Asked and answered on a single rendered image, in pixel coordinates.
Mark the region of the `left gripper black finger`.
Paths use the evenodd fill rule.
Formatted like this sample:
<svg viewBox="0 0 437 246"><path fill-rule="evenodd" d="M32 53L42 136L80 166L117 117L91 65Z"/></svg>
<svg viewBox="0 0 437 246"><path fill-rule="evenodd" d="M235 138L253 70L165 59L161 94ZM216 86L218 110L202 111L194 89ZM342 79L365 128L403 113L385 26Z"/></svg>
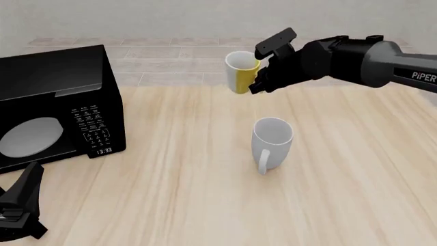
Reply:
<svg viewBox="0 0 437 246"><path fill-rule="evenodd" d="M6 213L39 213L39 192L44 168L31 162L5 192Z"/></svg>

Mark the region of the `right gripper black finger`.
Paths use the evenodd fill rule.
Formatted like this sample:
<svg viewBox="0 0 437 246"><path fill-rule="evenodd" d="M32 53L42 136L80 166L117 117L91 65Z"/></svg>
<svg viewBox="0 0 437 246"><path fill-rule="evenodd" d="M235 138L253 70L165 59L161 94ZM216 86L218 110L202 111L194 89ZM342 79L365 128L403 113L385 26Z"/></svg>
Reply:
<svg viewBox="0 0 437 246"><path fill-rule="evenodd" d="M271 93L270 80L266 75L257 75L249 90L252 94Z"/></svg>

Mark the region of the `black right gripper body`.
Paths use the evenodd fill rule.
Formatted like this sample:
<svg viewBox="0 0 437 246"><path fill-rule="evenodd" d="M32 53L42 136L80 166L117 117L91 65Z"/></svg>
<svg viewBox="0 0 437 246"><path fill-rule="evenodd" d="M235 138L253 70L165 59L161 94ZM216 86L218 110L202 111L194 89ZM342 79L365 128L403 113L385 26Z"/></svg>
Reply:
<svg viewBox="0 0 437 246"><path fill-rule="evenodd" d="M293 60L292 55L281 59L272 56L268 60L267 72L264 76L265 92L271 93L293 84Z"/></svg>

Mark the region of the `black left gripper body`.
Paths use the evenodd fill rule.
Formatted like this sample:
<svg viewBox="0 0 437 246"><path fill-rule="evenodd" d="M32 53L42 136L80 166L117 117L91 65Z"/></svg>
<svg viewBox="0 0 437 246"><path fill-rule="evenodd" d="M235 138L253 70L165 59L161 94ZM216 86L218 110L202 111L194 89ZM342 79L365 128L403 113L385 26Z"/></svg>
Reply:
<svg viewBox="0 0 437 246"><path fill-rule="evenodd" d="M28 236L41 239L48 229L39 221L38 195L21 204L6 193L0 196L0 241L15 241Z"/></svg>

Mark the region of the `yellow and white mug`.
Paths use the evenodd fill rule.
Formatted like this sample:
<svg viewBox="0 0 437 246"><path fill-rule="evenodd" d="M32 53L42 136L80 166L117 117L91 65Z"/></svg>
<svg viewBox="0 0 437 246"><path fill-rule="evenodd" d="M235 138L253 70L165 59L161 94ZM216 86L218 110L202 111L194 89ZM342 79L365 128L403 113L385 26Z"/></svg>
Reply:
<svg viewBox="0 0 437 246"><path fill-rule="evenodd" d="M228 88L235 94L246 94L254 82L261 62L254 53L234 51L225 57L225 73Z"/></svg>

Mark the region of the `white round turntable plate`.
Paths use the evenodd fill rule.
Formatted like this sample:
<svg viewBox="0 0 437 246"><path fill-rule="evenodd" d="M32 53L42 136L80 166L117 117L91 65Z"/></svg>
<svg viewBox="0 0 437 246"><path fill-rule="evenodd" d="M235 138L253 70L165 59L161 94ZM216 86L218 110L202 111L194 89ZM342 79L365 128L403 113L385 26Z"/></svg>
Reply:
<svg viewBox="0 0 437 246"><path fill-rule="evenodd" d="M21 158L51 147L64 129L56 118L35 118L15 126L0 139L0 153Z"/></svg>

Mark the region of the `black microwave oven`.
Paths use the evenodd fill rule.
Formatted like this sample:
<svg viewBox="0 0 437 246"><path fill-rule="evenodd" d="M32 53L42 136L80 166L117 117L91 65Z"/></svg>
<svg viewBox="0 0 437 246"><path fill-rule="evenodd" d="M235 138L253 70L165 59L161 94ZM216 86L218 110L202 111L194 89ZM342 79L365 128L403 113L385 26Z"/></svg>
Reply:
<svg viewBox="0 0 437 246"><path fill-rule="evenodd" d="M35 118L59 120L61 137L28 157L0 153L0 174L126 149L122 97L103 45L0 58L0 139Z"/></svg>

